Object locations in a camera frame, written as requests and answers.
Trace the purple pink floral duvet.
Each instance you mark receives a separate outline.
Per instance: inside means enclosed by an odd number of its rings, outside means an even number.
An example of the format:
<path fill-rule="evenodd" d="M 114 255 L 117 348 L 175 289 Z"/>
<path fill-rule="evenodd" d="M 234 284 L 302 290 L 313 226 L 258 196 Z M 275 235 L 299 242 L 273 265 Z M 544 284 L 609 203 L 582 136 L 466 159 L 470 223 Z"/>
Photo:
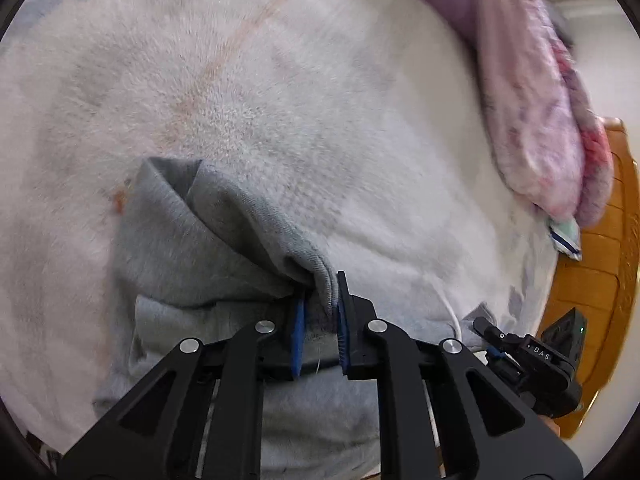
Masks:
<path fill-rule="evenodd" d="M 476 52 L 506 185 L 559 222 L 594 226 L 614 165 L 602 122 L 542 0 L 424 0 Z"/>

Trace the grey zip hoodie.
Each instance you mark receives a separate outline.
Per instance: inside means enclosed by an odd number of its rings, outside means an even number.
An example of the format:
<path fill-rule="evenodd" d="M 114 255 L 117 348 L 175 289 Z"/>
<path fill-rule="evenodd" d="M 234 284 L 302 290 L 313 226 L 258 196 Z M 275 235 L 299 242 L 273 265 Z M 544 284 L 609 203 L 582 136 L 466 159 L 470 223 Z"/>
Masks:
<path fill-rule="evenodd" d="M 454 228 L 458 179 L 437 184 L 442 168 L 284 154 L 137 158 L 118 175 L 128 200 L 111 256 L 114 358 L 96 411 L 181 339 L 223 340 L 305 298 L 305 373 L 265 395 L 267 479 L 357 479 L 380 460 L 375 386 L 337 365 L 338 271 L 429 342 L 460 335 L 478 349 L 472 319 L 501 316 L 503 281 Z"/>

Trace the teal striped pillow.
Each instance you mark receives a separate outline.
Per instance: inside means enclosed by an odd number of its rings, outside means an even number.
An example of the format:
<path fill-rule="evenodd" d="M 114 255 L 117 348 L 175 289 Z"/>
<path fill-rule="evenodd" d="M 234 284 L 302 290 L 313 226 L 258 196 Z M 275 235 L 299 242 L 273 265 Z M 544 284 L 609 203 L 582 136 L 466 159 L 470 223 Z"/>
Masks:
<path fill-rule="evenodd" d="M 549 219 L 548 229 L 557 252 L 574 261 L 582 260 L 582 237 L 574 218 L 564 222 Z"/>

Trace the floral white bed sheet mattress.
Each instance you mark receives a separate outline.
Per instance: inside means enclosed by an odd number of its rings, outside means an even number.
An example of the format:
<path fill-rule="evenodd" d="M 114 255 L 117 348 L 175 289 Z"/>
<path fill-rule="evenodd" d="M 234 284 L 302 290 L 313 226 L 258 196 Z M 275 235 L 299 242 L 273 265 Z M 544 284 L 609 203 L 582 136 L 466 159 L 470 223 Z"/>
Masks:
<path fill-rule="evenodd" d="M 96 418 L 114 233 L 149 156 L 256 188 L 418 337 L 479 304 L 540 322 L 546 224 L 421 0 L 26 0 L 1 41 L 1 394 L 59 451 Z"/>

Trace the wooden bed headboard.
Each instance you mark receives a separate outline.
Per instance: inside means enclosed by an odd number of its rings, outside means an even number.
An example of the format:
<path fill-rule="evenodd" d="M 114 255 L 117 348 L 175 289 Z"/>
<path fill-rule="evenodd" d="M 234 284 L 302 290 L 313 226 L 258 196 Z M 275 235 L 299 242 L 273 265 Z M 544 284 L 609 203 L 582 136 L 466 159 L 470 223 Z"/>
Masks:
<path fill-rule="evenodd" d="M 626 339 L 639 269 L 639 182 L 627 131 L 618 118 L 605 118 L 614 162 L 613 191 L 601 221 L 582 231 L 582 260 L 561 256 L 540 328 L 569 310 L 587 319 L 586 341 L 577 369 L 582 397 L 573 413 L 559 418 L 561 437 L 570 439 L 611 379 Z"/>

